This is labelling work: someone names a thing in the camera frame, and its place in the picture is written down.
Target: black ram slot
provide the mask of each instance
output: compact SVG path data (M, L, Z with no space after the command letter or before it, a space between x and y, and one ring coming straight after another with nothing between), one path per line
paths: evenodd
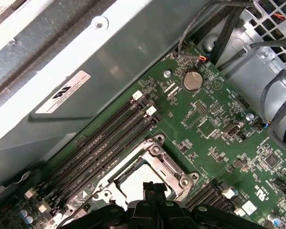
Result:
M85 161L89 160L89 158L92 158L93 155L91 155L91 152L94 152L95 150L103 147L103 145L109 145L110 141L113 139L113 137L120 131L121 127L124 125L125 122L128 122L129 120L132 120L136 115L138 114L137 111L131 112L124 120L120 120L120 123L115 126L108 136L111 136L111 138L108 140L108 138L103 138L101 141L99 141L93 148L87 152L85 152L86 155L82 156L79 160L77 160L75 163L73 163L63 174L63 177L58 177L59 181L53 183L51 187L58 187L62 185L65 182L68 182L70 179L72 179L76 174L77 171L74 172L77 168L80 167L81 164L83 164Z
M185 206L188 210L192 210L199 204L207 204L224 211L233 211L235 204L221 194L222 191L227 188L226 183L218 183L218 181L214 179L192 197Z
M70 199L72 199L74 197L74 195L76 195L78 192L81 191L81 189L83 187L85 187L85 185L87 185L87 183L93 179L94 177L97 177L100 175L100 173L103 171L103 169L106 166L109 166L113 161L115 161L116 159L118 159L119 155L121 152L123 152L124 150L126 150L133 142L135 142L136 140L138 140L148 129L150 129L153 126L152 123L148 123L146 125L144 125L143 127L140 128L139 131L136 132L136 135L134 135L125 145L123 145L122 147L119 148L119 150L117 152L115 152L114 154L110 155L109 158L107 159L107 162L104 163L103 166L101 167L97 167L97 170L93 171L87 178L86 178L86 182L81 182L80 185L78 187L76 187L75 190L73 190L66 198L65 200L60 203L60 206L63 206L64 204L66 204Z
M111 150L113 150L119 142L125 140L128 137L129 133L131 133L131 130L135 129L143 121L143 116L139 116L137 119L135 119L135 121L125 129L126 135L120 134L119 137L113 143L111 143L110 146L108 146L97 158L92 159L87 165L81 167L80 171L78 172L78 175L76 175L71 181L64 184L63 187L60 187L59 192L55 196L59 197L68 192L69 188L73 187L77 183L77 181L85 174L86 171L89 171L91 168L93 168L95 164L98 163L100 158L107 155Z
M186 204L187 209L193 209L201 199L205 199L213 192L213 187L210 185L206 186L202 190L200 190L194 197L192 197Z
M132 104L128 101L120 110L118 113L116 113L114 116L112 116L95 134L93 134L91 137L89 137L85 143L74 151L73 154L69 155L65 161L59 165L52 173L51 176L48 179L52 179L54 176L56 176L60 170L62 170L64 167L66 167L72 159L74 159L75 155L78 155L79 152L82 151L82 148L85 147L87 144L89 144L91 141L93 141L97 136L102 135L105 131L108 130L108 127L110 127L113 123L115 123L120 117L122 117L129 108L131 108Z

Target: green circuit board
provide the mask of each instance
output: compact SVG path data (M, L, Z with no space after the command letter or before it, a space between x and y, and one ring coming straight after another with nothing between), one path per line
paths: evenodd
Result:
M187 43L186 51L200 53L191 42ZM189 92L182 79L194 68L202 75L203 86ZM172 73L169 78L163 76L166 70ZM252 127L259 117L210 62L198 66L197 61L176 57L174 52L146 72L58 153L44 173L71 154L82 136L91 136L137 90L148 94L163 116L157 126L137 142L164 134L166 152L186 173L200 174L191 196L217 178L238 190L241 199L238 207L246 212L244 218L274 228L267 220L273 213L282 220L278 228L286 228L286 197L273 185L278 178L286 184L286 151L268 138L266 130ZM246 120L248 113L255 116L253 121ZM228 136L224 129L234 121L242 123L242 134Z

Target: screw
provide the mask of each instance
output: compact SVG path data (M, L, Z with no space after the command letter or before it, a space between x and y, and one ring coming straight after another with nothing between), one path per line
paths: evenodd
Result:
M166 70L166 71L164 71L163 75L165 78L170 78L172 75L172 72L170 70Z
M188 186L189 185L189 180L188 179L182 179L181 180L181 185L184 186L184 187Z
M165 203L165 205L171 207L171 206L174 206L174 203L168 201L168 202Z
M253 121L253 119L254 119L254 115L252 113L246 114L246 120L247 121L251 122L251 121Z
M200 206L200 207L198 207L198 210L200 210L200 211L207 211L208 209L206 207Z
M159 152L159 148L158 148L158 147L154 147L154 148L152 149L152 152L153 152L153 153L158 153L158 152Z

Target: integrated circuit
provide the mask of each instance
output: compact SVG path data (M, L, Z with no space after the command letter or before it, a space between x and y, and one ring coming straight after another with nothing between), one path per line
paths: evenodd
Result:
M206 119L198 126L198 130L204 135L205 138L209 138L216 131L216 127L209 119Z
M243 161L241 159L237 159L233 165L235 166L235 168L241 168L243 166Z
M279 159L277 156L275 156L275 154L271 154L265 159L265 162L269 165L270 168L272 168L279 162Z

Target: ram slot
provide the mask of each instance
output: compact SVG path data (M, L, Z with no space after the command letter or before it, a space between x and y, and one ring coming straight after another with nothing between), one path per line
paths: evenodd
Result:
M54 178L57 174L61 173L65 167L74 160L75 157L77 157L79 154L82 152L82 148L85 147L86 145L90 144L93 142L96 138L102 136L104 132L106 132L109 127L113 123L115 123L120 117L122 117L130 108L132 104L130 102L127 102L120 110L118 113L116 113L114 116L112 116L95 134L93 134L91 137L85 140L85 143L78 149L74 151L73 154L69 155L65 161L60 164L57 168L54 169L53 172L51 172L51 175L48 179Z
M196 205L200 204L214 192L214 188L210 185L200 190L194 197L192 197L186 204L186 208L192 210Z
M71 200L77 193L79 193L81 191L81 189L83 189L87 183L89 183L91 181L91 179L93 179L94 177L98 177L103 170L110 166L115 160L117 160L120 156L120 153L125 151L131 144L133 144L136 140L138 140L147 130L149 130L153 125L155 124L155 122L148 122L145 123L142 127L140 127L140 129L138 131L136 131L136 134L134 136L132 136L131 139L129 139L127 141L126 144L124 144L123 146L119 147L117 149L116 152L112 153L107 159L106 159L106 163L102 164L102 166L96 167L95 171L92 171L89 176L86 178L85 182L81 182L76 189L72 190L72 192L70 194L68 194L65 199L59 204L60 206L63 206L64 204L66 204L69 200Z
M127 128L124 129L125 134L118 134L119 135L118 138L108 147L106 147L105 150L99 148L97 152L100 152L100 154L96 158L93 158L91 161L89 161L88 164L81 167L80 171L78 172L78 175L74 176L73 179L65 183L62 187L59 187L60 191L55 195L53 200L60 196L65 195L69 191L69 188L73 187L78 182L78 180L81 179L81 177L85 174L86 171L91 170L99 161L101 161L102 157L106 156L110 151L114 150L117 144L125 140L129 135L129 133L131 133L132 130L135 129L144 120L145 119L143 116L137 117L130 125L127 126Z
M47 190L53 188L53 187L59 187L60 185L62 185L65 182L68 182L70 179L72 179L78 172L77 172L77 168L81 167L81 165L89 160L93 158L93 154L92 152L97 152L97 149L102 148L104 145L109 145L113 139L113 136L115 136L121 129L121 127L123 125L125 125L125 122L128 122L132 119L134 119L135 116L138 115L137 111L132 111L131 113L129 113L127 115L127 117L125 117L125 119L120 120L120 123L118 125L116 125L115 127L113 127L111 129L111 132L108 134L109 136L111 136L111 138L103 138L101 141L99 141L96 145L93 146L93 148L91 148L89 151L85 152L85 155L82 156L80 159L78 159L75 163L73 163L63 174L62 177L59 177L58 182L53 182L51 184L51 186L49 186L47 188Z

